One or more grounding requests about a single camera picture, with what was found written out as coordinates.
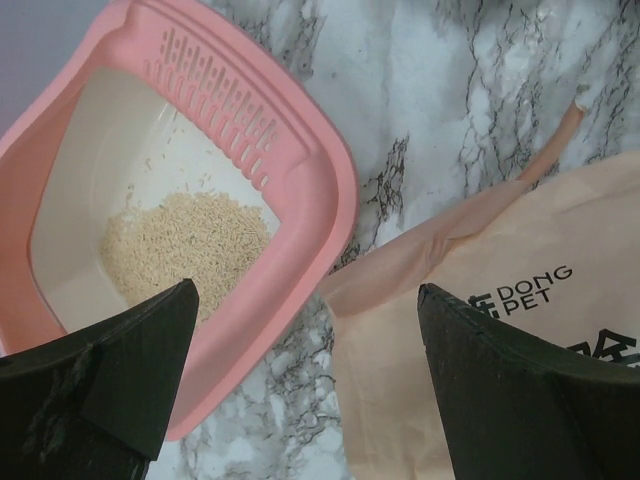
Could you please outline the peach cat litter bag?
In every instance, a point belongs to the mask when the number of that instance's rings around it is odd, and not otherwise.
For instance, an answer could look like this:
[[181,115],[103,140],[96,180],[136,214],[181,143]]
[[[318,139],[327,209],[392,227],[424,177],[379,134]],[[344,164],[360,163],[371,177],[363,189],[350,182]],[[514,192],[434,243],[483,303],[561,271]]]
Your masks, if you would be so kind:
[[544,179],[586,111],[573,102],[518,178],[480,192],[320,285],[348,467],[358,479],[454,475],[426,360],[418,292],[433,284],[552,344],[602,330],[639,355],[639,155]]

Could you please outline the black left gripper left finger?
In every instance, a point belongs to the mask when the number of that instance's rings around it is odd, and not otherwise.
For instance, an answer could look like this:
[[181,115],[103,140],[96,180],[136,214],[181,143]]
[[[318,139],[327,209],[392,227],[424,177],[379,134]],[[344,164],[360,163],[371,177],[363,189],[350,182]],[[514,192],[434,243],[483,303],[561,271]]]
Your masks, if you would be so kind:
[[199,296],[184,279],[1,361],[4,479],[143,479],[157,460]]

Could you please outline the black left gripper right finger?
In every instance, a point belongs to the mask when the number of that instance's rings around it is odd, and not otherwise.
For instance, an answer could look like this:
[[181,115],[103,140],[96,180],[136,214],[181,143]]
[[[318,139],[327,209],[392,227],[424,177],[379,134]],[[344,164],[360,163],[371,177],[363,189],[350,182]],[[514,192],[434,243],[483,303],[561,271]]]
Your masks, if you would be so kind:
[[635,479],[639,355],[602,330],[564,348],[420,287],[419,325],[459,479]]

